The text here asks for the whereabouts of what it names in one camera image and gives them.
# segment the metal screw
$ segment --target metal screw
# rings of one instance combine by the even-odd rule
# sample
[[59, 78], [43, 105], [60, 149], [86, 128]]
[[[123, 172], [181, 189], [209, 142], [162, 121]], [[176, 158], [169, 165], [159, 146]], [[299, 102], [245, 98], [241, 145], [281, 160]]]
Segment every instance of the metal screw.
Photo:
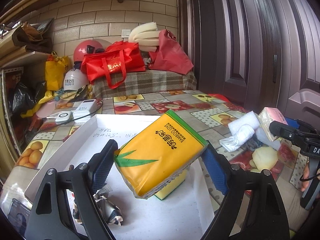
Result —
[[263, 174], [269, 176], [271, 175], [271, 172], [269, 170], [263, 170]]
[[87, 166], [87, 163], [81, 163], [79, 169], [84, 170]]
[[240, 166], [238, 164], [231, 164], [231, 168], [235, 171], [240, 169]]
[[54, 173], [54, 169], [48, 169], [47, 173], [48, 175], [52, 175]]

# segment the white cloth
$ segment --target white cloth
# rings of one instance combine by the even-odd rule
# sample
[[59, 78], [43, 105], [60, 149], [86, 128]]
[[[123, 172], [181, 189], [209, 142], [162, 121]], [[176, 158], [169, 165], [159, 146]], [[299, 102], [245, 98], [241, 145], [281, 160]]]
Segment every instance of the white cloth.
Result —
[[219, 142], [228, 152], [234, 152], [247, 140], [254, 135], [254, 130], [248, 124], [244, 124], [240, 127], [235, 135], [229, 138], [221, 139]]
[[261, 127], [258, 127], [258, 129], [256, 130], [256, 136], [257, 136], [257, 139], [262, 143], [272, 147], [276, 151], [279, 150], [281, 146], [280, 141], [275, 140], [273, 142], [270, 142], [270, 140], [268, 139], [268, 136], [266, 135], [265, 131]]
[[231, 134], [235, 135], [236, 132], [240, 129], [240, 127], [243, 126], [244, 124], [250, 125], [253, 130], [256, 130], [260, 125], [259, 120], [256, 117], [255, 113], [251, 111], [245, 114], [244, 116], [242, 116], [241, 118], [228, 123], [228, 127]]

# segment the yellow tissue pack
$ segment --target yellow tissue pack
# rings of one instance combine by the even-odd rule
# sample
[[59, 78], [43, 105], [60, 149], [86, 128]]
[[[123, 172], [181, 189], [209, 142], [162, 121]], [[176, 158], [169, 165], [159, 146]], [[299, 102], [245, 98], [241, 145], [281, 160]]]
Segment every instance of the yellow tissue pack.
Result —
[[115, 151], [114, 160], [134, 196], [148, 199], [193, 163], [207, 145], [169, 110]]

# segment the red tote bag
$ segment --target red tote bag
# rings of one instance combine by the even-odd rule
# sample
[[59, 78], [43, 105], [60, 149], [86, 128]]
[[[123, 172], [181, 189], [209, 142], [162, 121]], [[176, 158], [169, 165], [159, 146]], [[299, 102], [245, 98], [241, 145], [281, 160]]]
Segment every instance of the red tote bag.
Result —
[[[127, 72], [145, 70], [138, 43], [128, 41], [117, 41], [103, 53], [86, 54], [81, 64], [81, 71], [87, 74], [91, 83], [96, 78], [105, 76], [111, 89], [117, 88], [124, 82]], [[112, 84], [110, 76], [112, 73], [122, 73], [123, 79]]]
[[176, 40], [168, 30], [159, 33], [159, 51], [149, 53], [151, 58], [156, 56], [154, 63], [149, 65], [151, 70], [171, 71], [183, 75], [192, 70], [193, 63]]

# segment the light switch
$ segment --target light switch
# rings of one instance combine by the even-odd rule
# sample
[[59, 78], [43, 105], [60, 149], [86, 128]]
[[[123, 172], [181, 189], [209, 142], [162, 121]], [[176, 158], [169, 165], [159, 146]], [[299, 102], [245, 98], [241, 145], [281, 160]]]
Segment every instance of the light switch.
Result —
[[131, 30], [121, 30], [121, 38], [129, 38]]

